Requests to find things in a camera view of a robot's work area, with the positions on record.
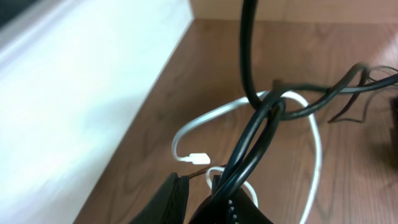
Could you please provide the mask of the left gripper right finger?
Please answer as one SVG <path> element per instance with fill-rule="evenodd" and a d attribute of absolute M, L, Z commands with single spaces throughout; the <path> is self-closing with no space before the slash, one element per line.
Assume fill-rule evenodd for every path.
<path fill-rule="evenodd" d="M 241 186 L 225 203 L 212 206 L 210 201 L 215 190 L 208 196 L 192 215 L 189 223 L 272 223 L 254 204 Z"/>

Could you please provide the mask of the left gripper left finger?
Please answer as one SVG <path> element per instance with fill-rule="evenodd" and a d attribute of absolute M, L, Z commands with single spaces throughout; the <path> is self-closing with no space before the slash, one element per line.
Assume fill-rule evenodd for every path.
<path fill-rule="evenodd" d="M 189 195 L 189 177 L 171 173 L 149 203 L 129 224 L 182 224 Z"/>

